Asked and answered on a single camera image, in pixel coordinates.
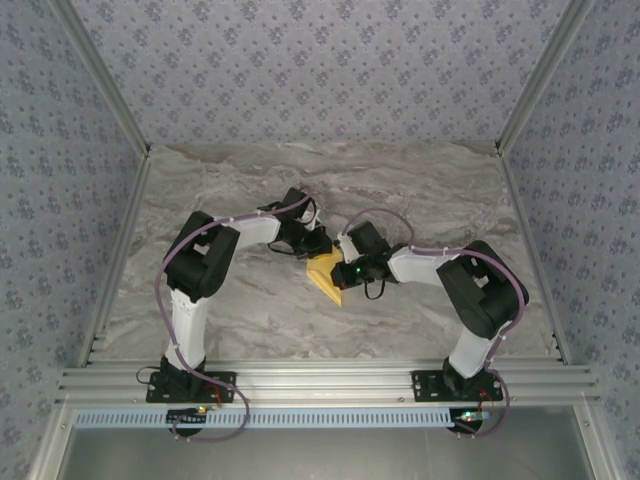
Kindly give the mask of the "pale yellow paper sheet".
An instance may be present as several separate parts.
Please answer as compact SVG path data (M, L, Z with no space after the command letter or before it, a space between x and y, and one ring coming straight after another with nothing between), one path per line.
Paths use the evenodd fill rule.
M342 306L342 290L334 285L331 272L342 261L342 252L333 246L330 253L309 258L306 265L308 278L339 307Z

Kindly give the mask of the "right controller board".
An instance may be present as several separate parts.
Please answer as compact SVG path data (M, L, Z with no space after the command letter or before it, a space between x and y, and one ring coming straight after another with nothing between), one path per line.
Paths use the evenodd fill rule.
M481 409L453 408L450 410L453 425L450 430L461 434L476 434L485 420L491 416L490 412Z

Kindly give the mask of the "controller board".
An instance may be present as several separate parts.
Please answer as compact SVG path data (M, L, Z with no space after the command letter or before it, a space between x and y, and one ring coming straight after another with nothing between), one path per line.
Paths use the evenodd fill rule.
M165 415L167 425L203 425L207 420L207 409L189 407L181 409L169 409Z
M490 412L481 409L453 408L450 410L453 425L450 430L461 434L476 434L485 420L491 416Z

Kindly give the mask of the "grey metal panel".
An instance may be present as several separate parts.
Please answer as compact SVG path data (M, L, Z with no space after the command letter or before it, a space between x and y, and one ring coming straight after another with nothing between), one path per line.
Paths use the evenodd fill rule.
M595 480L571 437L479 441L438 429L251 430L220 444L164 430L77 430L56 480Z

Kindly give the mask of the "left controller board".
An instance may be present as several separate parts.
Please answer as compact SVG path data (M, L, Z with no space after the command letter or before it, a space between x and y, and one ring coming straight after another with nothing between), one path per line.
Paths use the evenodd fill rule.
M169 409L165 415L167 425L203 425L207 420L207 409L189 407L181 409Z

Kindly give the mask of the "aluminium cross rail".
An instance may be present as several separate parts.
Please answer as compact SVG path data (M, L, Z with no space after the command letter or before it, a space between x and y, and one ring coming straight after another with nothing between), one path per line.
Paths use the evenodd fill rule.
M134 361L97 361L63 371L54 399L76 406L128 406L145 401L147 373ZM233 371L256 407L393 406L414 401L410 374L440 368L438 360L319 359L227 360L213 371ZM602 395L586 366L551 358L495 361L515 406L577 405Z

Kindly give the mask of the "aluminium side rail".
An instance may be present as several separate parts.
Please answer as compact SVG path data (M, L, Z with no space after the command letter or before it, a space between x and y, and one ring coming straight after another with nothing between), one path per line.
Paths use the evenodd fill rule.
M523 201L520 197L515 177L511 170L508 159L504 155L499 155L500 167L504 177L506 188L511 198L513 209L517 217L518 225L523 236L523 242L527 251L529 263L533 272L534 279L540 293L541 302L546 312L547 320L550 325L551 336L555 345L555 356L564 364L572 365L574 363L569 345L566 340L564 329L557 308L555 306L553 296L544 272L539 252L535 244L533 233L528 222Z
M150 171L149 153L141 155L136 171L133 187L126 204L124 215L116 236L112 254L106 270L104 282L100 288L96 306L93 310L79 357L77 368L84 368L89 363L89 357L96 336L103 332L108 324L114 301L117 298L122 274L127 262L132 235L135 230L139 209L144 196L146 183Z

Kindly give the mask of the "aluminium frame post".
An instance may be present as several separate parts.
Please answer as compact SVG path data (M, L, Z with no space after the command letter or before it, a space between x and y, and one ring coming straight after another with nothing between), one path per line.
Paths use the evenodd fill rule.
M74 428L76 409L55 405L27 480L56 480Z
M149 148L144 135L75 7L70 0L47 0L47 2L116 118L123 134L134 151L145 158Z
M514 146L595 3L596 0L568 0L497 137L496 150L501 157Z
M605 429L597 415L597 408L582 402L574 407L574 414L594 480L617 480L616 468L609 454Z

